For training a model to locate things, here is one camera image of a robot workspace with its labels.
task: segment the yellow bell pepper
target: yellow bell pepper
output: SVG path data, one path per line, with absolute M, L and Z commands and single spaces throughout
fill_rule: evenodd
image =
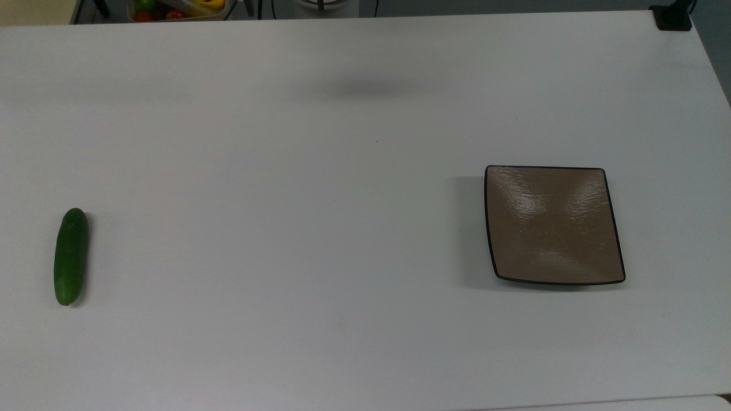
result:
M 226 0 L 203 0 L 200 5 L 208 9 L 220 10 L 226 5 Z

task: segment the red tomato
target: red tomato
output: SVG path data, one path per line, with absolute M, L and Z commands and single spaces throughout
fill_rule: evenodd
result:
M 180 10 L 172 9 L 169 12 L 167 12 L 167 15 L 165 16 L 168 20 L 177 20 L 179 18 L 188 18 L 188 15 Z
M 152 15 L 150 14 L 150 12 L 139 12 L 137 14 L 137 17 L 135 17 L 135 22 L 136 23 L 147 23 L 147 22 L 150 22 L 150 21 L 155 21 L 155 20 L 153 20 Z

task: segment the brown plate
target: brown plate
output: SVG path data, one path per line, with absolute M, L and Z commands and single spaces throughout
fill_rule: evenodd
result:
M 601 168 L 488 166 L 485 216 L 495 275 L 501 279 L 565 285 L 624 281 Z

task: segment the white table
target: white table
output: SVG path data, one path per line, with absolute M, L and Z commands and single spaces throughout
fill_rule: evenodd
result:
M 731 110 L 650 12 L 0 29 L 3 410 L 731 391 Z M 486 165 L 603 167 L 623 284 L 495 278 Z M 53 297 L 63 213 L 88 292 Z

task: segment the cucumber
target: cucumber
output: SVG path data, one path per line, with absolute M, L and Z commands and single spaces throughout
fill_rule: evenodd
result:
M 81 294 L 86 277 L 86 254 L 89 247 L 89 223 L 79 208 L 66 212 L 58 229 L 56 260 L 53 263 L 53 286 L 56 300 L 68 306 Z

